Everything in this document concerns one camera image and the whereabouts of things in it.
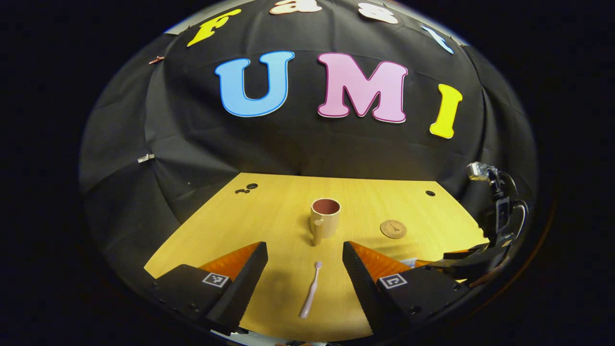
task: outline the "mug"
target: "mug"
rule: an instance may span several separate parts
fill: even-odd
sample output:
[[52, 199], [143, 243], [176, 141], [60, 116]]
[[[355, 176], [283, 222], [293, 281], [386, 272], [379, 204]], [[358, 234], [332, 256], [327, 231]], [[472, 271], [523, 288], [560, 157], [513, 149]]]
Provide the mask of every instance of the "mug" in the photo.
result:
[[314, 245], [318, 245], [320, 240], [335, 235], [339, 223], [339, 212], [342, 207], [335, 199], [319, 198], [312, 202], [311, 209], [310, 231], [314, 236]]

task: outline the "pink toothbrush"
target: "pink toothbrush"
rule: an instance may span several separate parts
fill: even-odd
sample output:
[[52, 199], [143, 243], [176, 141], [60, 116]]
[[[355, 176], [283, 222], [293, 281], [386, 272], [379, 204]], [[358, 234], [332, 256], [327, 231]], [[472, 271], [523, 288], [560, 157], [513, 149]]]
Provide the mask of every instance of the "pink toothbrush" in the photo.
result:
[[316, 288], [318, 287], [318, 270], [322, 268], [322, 262], [316, 262], [316, 275], [314, 275], [314, 280], [312, 281], [312, 286], [309, 288], [309, 294], [307, 295], [306, 302], [303, 304], [303, 308], [301, 309], [301, 313], [299, 317], [307, 318], [310, 309], [312, 308], [312, 302], [314, 301], [314, 293], [316, 293]]

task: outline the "letter m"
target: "letter m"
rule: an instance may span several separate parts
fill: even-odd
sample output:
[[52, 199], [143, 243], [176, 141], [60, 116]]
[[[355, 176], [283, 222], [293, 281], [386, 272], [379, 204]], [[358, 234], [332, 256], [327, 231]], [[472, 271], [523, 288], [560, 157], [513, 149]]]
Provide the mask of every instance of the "letter m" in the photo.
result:
[[367, 79], [357, 62], [347, 54], [324, 53], [318, 61], [327, 66], [327, 95], [318, 107], [318, 114], [328, 118], [341, 118], [350, 113], [344, 104], [344, 90], [359, 116], [365, 116], [380, 95], [374, 118], [388, 123], [403, 123], [403, 79], [408, 69], [394, 62], [381, 62]]

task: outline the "wooden table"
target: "wooden table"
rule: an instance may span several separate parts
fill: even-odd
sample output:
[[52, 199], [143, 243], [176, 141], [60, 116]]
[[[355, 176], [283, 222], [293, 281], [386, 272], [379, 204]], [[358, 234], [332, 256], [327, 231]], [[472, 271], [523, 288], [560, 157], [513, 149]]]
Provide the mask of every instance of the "wooden table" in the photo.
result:
[[[235, 194], [249, 183], [258, 188]], [[317, 198], [333, 198], [342, 208], [335, 236], [313, 246], [308, 219]], [[406, 225], [406, 236], [380, 232], [380, 223], [390, 219]], [[240, 326], [291, 340], [355, 339], [372, 333], [342, 263], [348, 240], [397, 260], [439, 260], [445, 251], [485, 242], [475, 220], [436, 182], [241, 173], [158, 249], [145, 270], [158, 278], [179, 264], [199, 267], [265, 241], [269, 262]], [[318, 290], [310, 315], [301, 319], [316, 261], [323, 262]]]

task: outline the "coaster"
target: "coaster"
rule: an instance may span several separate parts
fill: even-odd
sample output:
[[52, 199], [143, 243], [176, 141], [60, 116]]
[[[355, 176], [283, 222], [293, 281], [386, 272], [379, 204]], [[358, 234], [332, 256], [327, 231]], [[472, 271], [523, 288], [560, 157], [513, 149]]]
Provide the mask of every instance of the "coaster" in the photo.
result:
[[380, 224], [380, 230], [389, 238], [399, 239], [406, 235], [406, 226], [397, 220], [386, 220]]

